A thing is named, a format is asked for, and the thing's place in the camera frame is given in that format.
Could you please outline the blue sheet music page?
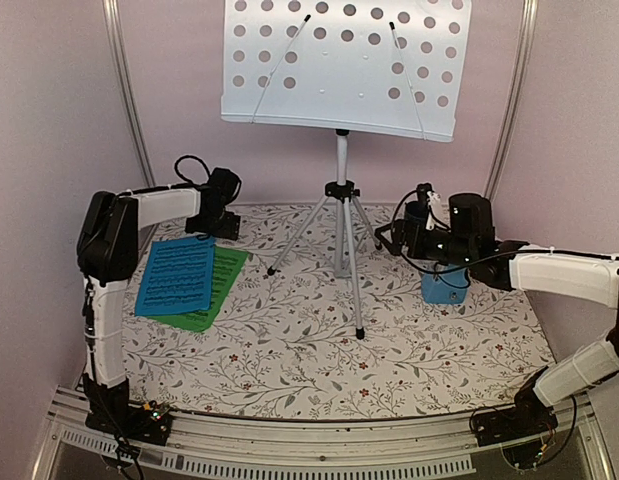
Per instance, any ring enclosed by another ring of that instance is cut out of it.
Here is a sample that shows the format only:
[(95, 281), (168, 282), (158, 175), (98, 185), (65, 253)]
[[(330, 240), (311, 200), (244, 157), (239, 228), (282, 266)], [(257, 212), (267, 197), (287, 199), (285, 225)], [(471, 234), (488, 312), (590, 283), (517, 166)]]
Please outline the blue sheet music page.
[(196, 235), (153, 242), (135, 314), (170, 316), (211, 306), (215, 238)]

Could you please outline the light blue music stand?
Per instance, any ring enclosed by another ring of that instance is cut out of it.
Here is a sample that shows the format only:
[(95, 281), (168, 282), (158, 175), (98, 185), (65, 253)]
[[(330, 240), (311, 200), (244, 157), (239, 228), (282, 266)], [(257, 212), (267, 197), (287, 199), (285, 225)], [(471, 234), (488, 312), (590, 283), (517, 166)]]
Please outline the light blue music stand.
[(221, 117), (336, 136), (334, 273), (359, 280), (347, 177), (353, 132), (453, 139), (471, 23), (468, 1), (228, 1)]

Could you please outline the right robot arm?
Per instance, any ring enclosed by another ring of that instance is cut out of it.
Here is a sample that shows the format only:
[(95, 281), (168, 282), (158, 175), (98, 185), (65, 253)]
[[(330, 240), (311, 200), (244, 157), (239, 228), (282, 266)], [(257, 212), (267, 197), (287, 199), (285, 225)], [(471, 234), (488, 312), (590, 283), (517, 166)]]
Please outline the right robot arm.
[(494, 289), (580, 298), (616, 312), (614, 327), (602, 339), (525, 382), (506, 415), (513, 435), (528, 435), (555, 404), (619, 372), (619, 255), (500, 241), (487, 198), (476, 193), (451, 196), (450, 221), (443, 223), (434, 212), (438, 197), (430, 184), (419, 185), (413, 193), (417, 198), (403, 197), (391, 221), (375, 231), (392, 255), (410, 262), (438, 262), (448, 273), (465, 270)]

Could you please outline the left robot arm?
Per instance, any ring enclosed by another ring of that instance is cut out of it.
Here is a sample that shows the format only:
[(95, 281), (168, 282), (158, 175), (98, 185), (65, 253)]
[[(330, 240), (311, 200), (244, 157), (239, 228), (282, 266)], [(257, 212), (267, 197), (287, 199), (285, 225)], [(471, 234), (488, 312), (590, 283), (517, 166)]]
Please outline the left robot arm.
[(208, 180), (175, 185), (99, 191), (88, 207), (77, 243), (84, 282), (82, 315), (87, 345), (86, 375), (104, 390), (128, 384), (123, 365), (122, 310), (127, 285), (139, 261), (139, 233), (166, 221), (183, 219), (185, 231), (216, 238), (238, 238), (240, 217), (227, 210), (242, 180), (214, 168)]

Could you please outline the dark blue mug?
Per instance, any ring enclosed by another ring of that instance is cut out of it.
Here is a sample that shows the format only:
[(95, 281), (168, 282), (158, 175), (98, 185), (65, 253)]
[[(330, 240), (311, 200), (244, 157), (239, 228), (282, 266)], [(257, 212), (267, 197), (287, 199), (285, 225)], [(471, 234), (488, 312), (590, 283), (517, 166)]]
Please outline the dark blue mug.
[(426, 202), (410, 201), (404, 210), (404, 220), (414, 225), (426, 226), (429, 218), (429, 207)]

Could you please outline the green sheet music page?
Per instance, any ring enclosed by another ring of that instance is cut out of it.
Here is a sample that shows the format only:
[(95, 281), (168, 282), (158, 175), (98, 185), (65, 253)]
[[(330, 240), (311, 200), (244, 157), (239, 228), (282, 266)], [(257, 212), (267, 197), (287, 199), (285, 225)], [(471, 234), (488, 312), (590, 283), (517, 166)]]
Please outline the green sheet music page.
[(215, 247), (210, 308), (178, 315), (152, 316), (151, 320), (181, 330), (201, 333), (208, 330), (247, 260), (249, 253), (243, 250)]

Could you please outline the blue metronome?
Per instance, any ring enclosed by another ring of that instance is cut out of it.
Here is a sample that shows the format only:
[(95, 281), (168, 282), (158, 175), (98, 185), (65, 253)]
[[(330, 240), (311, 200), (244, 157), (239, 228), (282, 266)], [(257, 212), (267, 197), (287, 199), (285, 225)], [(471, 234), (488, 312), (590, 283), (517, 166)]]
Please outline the blue metronome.
[(453, 271), (450, 265), (436, 274), (423, 274), (421, 293), (427, 304), (459, 305), (465, 301), (470, 279), (466, 269)]

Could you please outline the front aluminium rail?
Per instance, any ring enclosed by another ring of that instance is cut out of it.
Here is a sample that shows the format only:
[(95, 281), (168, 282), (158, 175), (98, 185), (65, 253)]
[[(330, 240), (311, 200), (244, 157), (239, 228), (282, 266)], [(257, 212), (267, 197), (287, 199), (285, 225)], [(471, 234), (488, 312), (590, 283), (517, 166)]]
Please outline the front aluminium rail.
[(556, 409), (558, 427), (480, 445), (469, 413), (393, 420), (301, 422), (177, 412), (163, 446), (138, 456), (87, 428), (78, 391), (56, 391), (35, 459), (36, 479), (612, 479), (586, 396)]

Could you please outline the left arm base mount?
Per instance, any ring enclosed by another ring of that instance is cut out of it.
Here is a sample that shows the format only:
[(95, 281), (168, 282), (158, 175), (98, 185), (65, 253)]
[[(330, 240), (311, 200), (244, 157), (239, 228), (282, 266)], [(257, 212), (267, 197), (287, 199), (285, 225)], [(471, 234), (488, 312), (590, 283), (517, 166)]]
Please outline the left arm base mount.
[(88, 375), (83, 376), (83, 387), (89, 402), (85, 425), (92, 429), (127, 440), (137, 440), (165, 446), (171, 432), (173, 418), (161, 411), (163, 404), (155, 401), (149, 408), (129, 403), (129, 381), (107, 387)]

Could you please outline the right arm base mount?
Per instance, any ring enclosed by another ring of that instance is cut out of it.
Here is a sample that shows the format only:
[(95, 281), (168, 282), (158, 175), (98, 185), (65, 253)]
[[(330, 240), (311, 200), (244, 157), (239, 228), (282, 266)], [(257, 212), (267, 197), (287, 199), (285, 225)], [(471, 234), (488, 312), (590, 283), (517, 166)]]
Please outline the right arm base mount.
[(530, 470), (540, 465), (557, 427), (557, 417), (551, 411), (542, 413), (539, 419), (529, 420), (515, 407), (481, 408), (469, 419), (470, 431), (481, 447), (516, 441), (502, 448), (501, 453), (517, 470)]

